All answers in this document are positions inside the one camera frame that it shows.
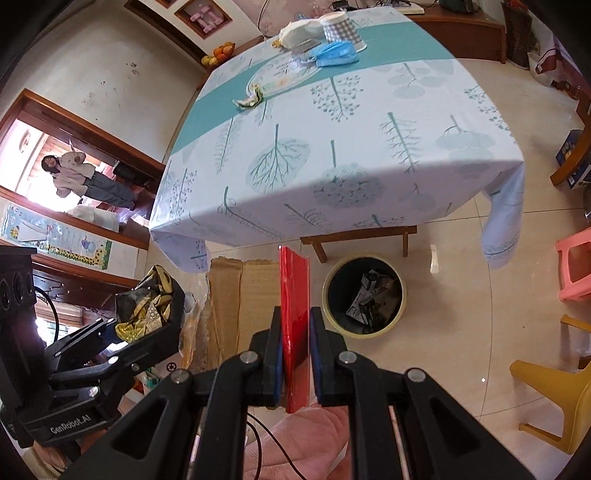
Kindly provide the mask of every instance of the cardboard box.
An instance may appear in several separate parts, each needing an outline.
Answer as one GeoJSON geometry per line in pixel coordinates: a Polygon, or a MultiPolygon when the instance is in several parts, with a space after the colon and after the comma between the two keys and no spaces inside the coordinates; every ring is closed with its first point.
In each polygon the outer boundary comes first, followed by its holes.
{"type": "MultiPolygon", "coordinates": [[[[562,148],[556,154],[558,165],[562,165],[570,156],[582,133],[582,130],[570,131],[569,136],[566,137],[566,140],[562,145],[562,148]]],[[[579,165],[579,168],[577,168],[566,180],[572,190],[581,189],[591,184],[591,154],[587,155],[587,157],[583,159],[579,165]]]]}
{"type": "Polygon", "coordinates": [[[207,368],[248,350],[253,333],[268,329],[281,303],[279,262],[214,258],[207,273],[207,368]]]}

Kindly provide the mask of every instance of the wooden door frame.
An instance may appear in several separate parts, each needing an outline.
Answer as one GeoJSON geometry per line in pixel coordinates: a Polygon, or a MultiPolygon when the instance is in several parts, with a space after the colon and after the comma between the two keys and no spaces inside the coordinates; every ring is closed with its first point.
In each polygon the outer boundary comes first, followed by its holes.
{"type": "Polygon", "coordinates": [[[0,185],[0,197],[6,198],[9,202],[16,203],[22,207],[28,208],[33,212],[40,213],[46,217],[52,218],[58,222],[66,223],[67,225],[74,226],[76,228],[80,228],[89,233],[94,233],[96,235],[102,236],[104,238],[108,238],[109,240],[113,240],[115,242],[119,242],[126,245],[131,245],[132,247],[139,248],[140,250],[147,250],[149,242],[145,242],[142,240],[138,240],[135,238],[128,237],[123,235],[119,232],[114,232],[113,230],[108,230],[101,226],[95,225],[94,223],[87,222],[86,220],[82,220],[80,218],[74,217],[72,215],[68,215],[64,212],[54,212],[53,210],[39,205],[38,203],[32,202],[27,197],[20,195],[18,193],[13,192],[12,190],[7,189],[0,185]]]}
{"type": "Polygon", "coordinates": [[[42,123],[45,127],[53,127],[52,131],[46,133],[62,141],[66,139],[66,143],[69,139],[78,141],[78,146],[73,142],[76,148],[80,147],[80,150],[107,164],[112,165],[114,160],[120,160],[156,181],[162,179],[163,163],[28,89],[18,95],[0,119],[0,142],[13,122],[20,117],[34,128],[41,127],[42,123]]]}
{"type": "MultiPolygon", "coordinates": [[[[0,245],[8,245],[14,247],[15,245],[10,243],[3,238],[0,238],[0,245]]],[[[92,268],[81,267],[74,265],[57,258],[50,257],[49,255],[39,254],[32,255],[33,268],[40,270],[45,273],[54,275],[63,275],[64,277],[71,278],[72,280],[90,279],[98,282],[108,283],[128,289],[135,288],[139,283],[139,280],[134,278],[120,277],[100,270],[94,270],[92,268]]]]}

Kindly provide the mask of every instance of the doorway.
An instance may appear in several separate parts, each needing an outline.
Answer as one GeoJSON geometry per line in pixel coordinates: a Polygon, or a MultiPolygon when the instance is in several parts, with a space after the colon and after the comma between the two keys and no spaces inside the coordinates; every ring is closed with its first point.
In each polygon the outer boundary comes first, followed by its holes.
{"type": "Polygon", "coordinates": [[[155,193],[164,165],[113,135],[29,90],[23,90],[0,121],[0,194],[17,196],[55,212],[108,228],[147,243],[155,193]],[[86,154],[96,171],[126,185],[137,195],[132,211],[70,193],[56,195],[53,178],[41,169],[45,155],[86,154]]]}

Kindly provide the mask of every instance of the fruit bowl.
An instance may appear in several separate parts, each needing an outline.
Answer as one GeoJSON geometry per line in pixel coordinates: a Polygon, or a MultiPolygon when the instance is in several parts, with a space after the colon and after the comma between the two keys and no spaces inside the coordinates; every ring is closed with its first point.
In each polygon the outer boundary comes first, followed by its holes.
{"type": "Polygon", "coordinates": [[[219,46],[213,50],[212,55],[205,55],[201,59],[201,65],[211,72],[215,68],[219,67],[222,63],[228,61],[234,55],[236,44],[232,42],[226,42],[224,45],[219,46]]]}

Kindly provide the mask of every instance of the blue face mask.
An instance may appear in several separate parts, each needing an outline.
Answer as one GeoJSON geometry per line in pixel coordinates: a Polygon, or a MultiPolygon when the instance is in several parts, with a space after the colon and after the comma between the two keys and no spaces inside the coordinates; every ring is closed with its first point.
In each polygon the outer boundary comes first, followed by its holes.
{"type": "Polygon", "coordinates": [[[344,65],[359,61],[355,46],[350,41],[323,43],[310,50],[310,60],[316,58],[317,67],[344,65]]]}

